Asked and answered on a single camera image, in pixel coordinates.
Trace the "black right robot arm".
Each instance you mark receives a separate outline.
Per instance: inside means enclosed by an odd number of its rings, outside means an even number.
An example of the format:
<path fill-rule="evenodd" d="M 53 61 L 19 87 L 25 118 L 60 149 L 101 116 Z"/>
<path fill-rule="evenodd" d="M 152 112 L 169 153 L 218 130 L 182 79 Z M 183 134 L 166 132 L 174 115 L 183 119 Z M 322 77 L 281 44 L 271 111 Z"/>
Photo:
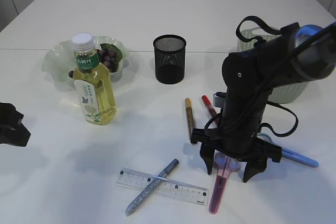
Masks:
<path fill-rule="evenodd" d="M 212 171 L 215 151 L 246 163 L 243 182 L 264 172 L 268 159 L 280 162 L 281 147 L 258 137 L 269 95 L 276 87 L 324 79 L 334 69 L 335 24 L 321 28 L 294 23 L 273 40 L 230 53 L 222 65 L 227 90 L 215 116 L 219 126 L 205 125 L 192 133 L 192 141 L 201 143 L 207 172 Z"/>

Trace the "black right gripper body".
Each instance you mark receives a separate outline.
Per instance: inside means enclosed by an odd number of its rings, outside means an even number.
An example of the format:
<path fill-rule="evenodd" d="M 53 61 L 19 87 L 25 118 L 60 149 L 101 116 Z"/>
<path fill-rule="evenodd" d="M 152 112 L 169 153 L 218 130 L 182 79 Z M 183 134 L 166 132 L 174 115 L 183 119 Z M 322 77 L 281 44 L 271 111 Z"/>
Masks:
<path fill-rule="evenodd" d="M 279 163 L 281 160 L 281 147 L 270 144 L 260 139 L 257 134 L 260 131 L 262 116 L 266 106 L 266 100 L 262 99 L 245 118 L 239 120 L 244 111 L 244 100 L 224 98 L 221 112 L 213 117 L 219 118 L 220 125 L 214 129 L 193 129 L 191 143 L 201 142 L 208 152 L 218 150 L 232 158 L 242 162 L 251 162 L 255 159 L 271 159 Z"/>

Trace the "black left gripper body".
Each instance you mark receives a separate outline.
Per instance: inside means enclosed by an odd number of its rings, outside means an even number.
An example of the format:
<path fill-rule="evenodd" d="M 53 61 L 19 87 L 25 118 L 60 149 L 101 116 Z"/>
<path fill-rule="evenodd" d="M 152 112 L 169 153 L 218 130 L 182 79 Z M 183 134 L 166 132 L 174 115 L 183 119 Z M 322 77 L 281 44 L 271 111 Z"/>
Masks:
<path fill-rule="evenodd" d="M 22 123 L 23 117 L 12 104 L 1 102 L 1 144 L 27 146 L 31 133 Z"/>

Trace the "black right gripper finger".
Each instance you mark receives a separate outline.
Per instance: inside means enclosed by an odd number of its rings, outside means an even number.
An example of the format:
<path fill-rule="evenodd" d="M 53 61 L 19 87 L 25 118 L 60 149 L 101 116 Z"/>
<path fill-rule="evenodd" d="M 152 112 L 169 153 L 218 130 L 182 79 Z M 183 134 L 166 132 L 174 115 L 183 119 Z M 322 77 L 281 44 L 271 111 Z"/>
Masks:
<path fill-rule="evenodd" d="M 212 173 L 214 153 L 215 153 L 214 148 L 209 147 L 205 143 L 201 144 L 200 157 L 202 158 L 202 160 L 206 165 L 207 175 L 210 175 Z"/>
<path fill-rule="evenodd" d="M 243 182 L 248 182 L 253 176 L 263 173 L 267 168 L 268 158 L 245 158 L 243 162 L 246 162 Z"/>

